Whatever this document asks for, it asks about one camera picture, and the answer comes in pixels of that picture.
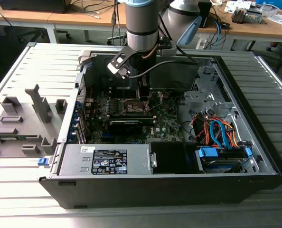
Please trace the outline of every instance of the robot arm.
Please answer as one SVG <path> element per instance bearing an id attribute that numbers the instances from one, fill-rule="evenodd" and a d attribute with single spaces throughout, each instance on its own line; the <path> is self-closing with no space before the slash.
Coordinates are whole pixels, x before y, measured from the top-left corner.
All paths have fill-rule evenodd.
<path id="1" fill-rule="evenodd" d="M 107 67 L 113 74 L 123 79 L 142 75 L 142 77 L 136 77 L 139 86 L 138 94 L 141 100 L 146 100 L 149 95 L 150 84 L 149 72 L 145 72 L 155 66 L 158 50 L 160 50 L 160 53 L 167 53 L 169 57 L 175 56 L 176 44 L 171 41 L 170 37 L 159 37 L 158 0 L 126 0 L 125 4 L 128 46 L 124 47 Z M 165 12 L 168 21 L 171 21 L 169 18 L 169 15 L 171 15 L 174 19 L 172 22 L 177 24 L 176 27 L 184 29 L 183 35 L 180 35 L 180 38 L 177 39 L 179 44 L 190 43 L 199 28 L 202 18 L 199 16 L 195 20 L 195 14 L 197 17 L 199 13 L 197 4 L 198 0 L 175 0 L 170 5 L 170 10 L 172 10 L 170 14 Z"/>

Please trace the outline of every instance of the floor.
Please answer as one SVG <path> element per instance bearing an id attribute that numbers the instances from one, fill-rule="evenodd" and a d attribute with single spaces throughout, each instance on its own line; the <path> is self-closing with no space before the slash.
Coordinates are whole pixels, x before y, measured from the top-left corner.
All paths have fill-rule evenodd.
<path id="1" fill-rule="evenodd" d="M 19 43 L 18 34 L 23 32 L 31 31 L 33 28 L 17 28 L 17 27 L 6 27 L 6 36 L 0 36 L 0 81 L 6 75 L 12 64 L 15 62 L 21 51 L 24 49 L 26 43 Z M 94 44 L 94 45 L 106 45 L 107 38 L 111 36 L 111 32 L 99 32 L 90 31 L 91 42 L 86 42 L 84 32 L 80 30 L 68 30 L 71 34 L 72 39 L 68 40 L 65 34 L 59 34 L 60 43 L 71 43 L 71 44 Z M 25 39 L 28 41 L 32 36 L 28 36 Z M 38 38 L 37 42 L 48 43 L 48 38 Z M 260 55 L 264 60 L 273 68 L 276 66 L 278 59 L 282 55 L 282 44 L 278 47 L 273 47 L 272 52 L 265 50 L 270 44 L 269 42 L 256 42 L 253 46 L 252 51 L 256 55 Z M 282 68 L 278 72 L 278 76 L 282 80 Z"/>

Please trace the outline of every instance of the wooden desk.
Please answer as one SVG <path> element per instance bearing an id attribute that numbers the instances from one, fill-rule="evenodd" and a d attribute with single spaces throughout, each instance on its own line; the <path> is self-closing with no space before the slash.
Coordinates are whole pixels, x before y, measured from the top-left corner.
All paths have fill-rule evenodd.
<path id="1" fill-rule="evenodd" d="M 87 4 L 101 3 L 102 1 L 84 0 L 84 6 Z M 113 1 L 105 2 L 102 5 L 92 6 L 88 10 L 98 10 L 104 6 L 112 5 Z M 77 11 L 82 11 L 82 6 L 77 3 L 73 6 Z M 275 41 L 282 42 L 282 25 L 272 22 L 266 18 L 263 19 L 261 24 L 245 23 L 235 24 L 232 23 L 231 13 L 224 13 L 224 7 L 215 7 L 216 12 L 222 21 L 230 23 L 230 30 L 226 37 L 227 42 L 234 39 L 245 40 L 261 40 L 261 41 Z M 11 22 L 13 26 L 37 27 L 45 28 L 48 31 L 51 43 L 57 43 L 56 29 L 78 29 L 78 30 L 96 30 L 96 31 L 111 31 L 111 17 L 113 7 L 103 9 L 100 11 L 100 19 L 91 17 L 85 13 L 75 12 L 69 9 L 65 14 L 47 13 L 47 12 L 30 12 L 30 11 L 15 11 L 15 10 L 2 10 L 0 12 L 3 16 Z M 119 5 L 120 26 L 125 27 L 125 5 Z M 0 15 L 0 25 L 9 25 L 3 20 Z M 208 38 L 216 32 L 213 25 L 207 28 L 200 28 L 197 36 Z"/>
<path id="2" fill-rule="evenodd" d="M 263 18 L 261 24 L 254 23 L 244 23 L 237 24 L 232 22 L 232 13 L 225 13 L 225 7 L 215 7 L 217 15 L 222 19 L 223 22 L 229 23 L 230 30 L 228 32 L 229 35 L 237 35 L 237 36 L 251 36 L 251 37 L 268 37 L 268 38 L 282 38 L 282 25 L 273 22 L 267 18 Z M 200 28 L 199 32 L 209 32 L 215 33 L 216 29 L 213 25 L 208 28 Z"/>
<path id="3" fill-rule="evenodd" d="M 3 10 L 0 6 L 0 13 L 8 21 L 25 21 L 25 22 L 44 22 L 47 23 L 48 18 L 52 13 L 47 12 L 32 12 L 32 11 L 21 11 L 21 10 Z"/>
<path id="4" fill-rule="evenodd" d="M 83 1 L 84 6 L 87 6 L 88 4 L 98 4 L 101 3 L 102 1 Z M 105 6 L 112 6 L 112 2 L 106 2 L 98 6 L 93 6 L 87 8 L 87 10 L 92 11 L 92 10 L 99 10 Z M 77 4 L 72 6 L 74 9 L 78 11 L 82 11 L 82 6 L 81 4 Z M 119 8 L 119 16 L 120 16 L 120 26 L 125 27 L 126 26 L 126 17 L 125 17 L 125 4 L 120 4 L 118 6 Z M 87 25 L 87 26 L 106 26 L 106 27 L 111 27 L 111 21 L 112 21 L 112 14 L 113 14 L 113 7 L 103 9 L 99 11 L 100 14 L 94 14 L 99 16 L 100 19 L 91 17 L 87 15 L 86 13 L 79 13 L 75 12 L 72 9 L 68 9 L 67 13 L 53 13 L 49 18 L 48 22 L 53 23 L 53 24 L 70 24 L 70 25 Z"/>

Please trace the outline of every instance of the power supply label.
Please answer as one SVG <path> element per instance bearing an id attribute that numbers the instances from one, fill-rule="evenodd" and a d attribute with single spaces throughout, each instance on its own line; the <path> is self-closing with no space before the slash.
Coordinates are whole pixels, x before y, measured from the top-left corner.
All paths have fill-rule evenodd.
<path id="1" fill-rule="evenodd" d="M 92 174 L 127 174 L 127 150 L 94 150 Z"/>

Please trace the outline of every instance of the metal table surface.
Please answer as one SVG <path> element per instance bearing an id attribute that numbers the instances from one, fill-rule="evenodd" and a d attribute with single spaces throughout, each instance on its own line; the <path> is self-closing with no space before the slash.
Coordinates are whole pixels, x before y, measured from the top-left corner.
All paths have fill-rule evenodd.
<path id="1" fill-rule="evenodd" d="M 108 46 L 40 44 L 26 47 L 0 84 L 0 102 L 35 83 L 48 102 L 68 98 L 81 50 Z M 282 156 L 282 82 L 251 52 L 189 50 L 189 54 L 219 55 L 244 92 Z M 183 207 L 63 209 L 37 181 L 37 159 L 0 159 L 0 227 L 277 227 L 282 228 L 282 186 L 263 190 L 240 204 Z"/>

